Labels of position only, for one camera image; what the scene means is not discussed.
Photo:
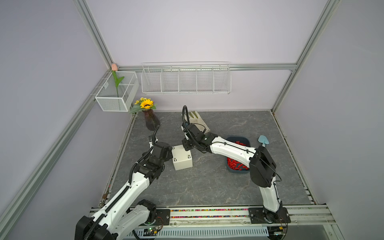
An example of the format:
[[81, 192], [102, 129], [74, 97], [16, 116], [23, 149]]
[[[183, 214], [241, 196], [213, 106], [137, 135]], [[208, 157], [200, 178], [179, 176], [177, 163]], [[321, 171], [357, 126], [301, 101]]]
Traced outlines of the white metal box with screws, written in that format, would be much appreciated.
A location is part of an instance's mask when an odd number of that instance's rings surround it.
[[183, 145], [172, 147], [172, 163], [176, 171], [193, 167], [191, 151], [186, 151]]

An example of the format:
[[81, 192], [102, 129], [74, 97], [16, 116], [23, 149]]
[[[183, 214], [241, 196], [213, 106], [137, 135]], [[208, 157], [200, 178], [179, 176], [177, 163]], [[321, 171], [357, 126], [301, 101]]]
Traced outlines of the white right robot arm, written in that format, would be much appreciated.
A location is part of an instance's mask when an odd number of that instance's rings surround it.
[[194, 124], [183, 123], [185, 150], [196, 149], [202, 153], [212, 153], [233, 159], [250, 170], [250, 178], [256, 184], [263, 198], [261, 208], [249, 208], [252, 224], [288, 224], [291, 222], [287, 208], [279, 197], [276, 187], [276, 163], [268, 150], [242, 146], [211, 132], [205, 134]]

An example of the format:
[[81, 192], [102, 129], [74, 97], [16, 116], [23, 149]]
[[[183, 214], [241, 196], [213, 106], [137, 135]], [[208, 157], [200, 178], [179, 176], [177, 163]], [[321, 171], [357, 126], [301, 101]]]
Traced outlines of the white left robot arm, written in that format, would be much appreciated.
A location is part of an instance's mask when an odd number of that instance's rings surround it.
[[158, 179], [164, 163], [172, 159], [172, 147], [164, 142], [153, 143], [131, 168], [128, 182], [92, 217], [83, 216], [76, 224], [76, 240], [122, 240], [142, 224], [156, 221], [156, 205], [141, 200], [130, 210], [137, 197]]

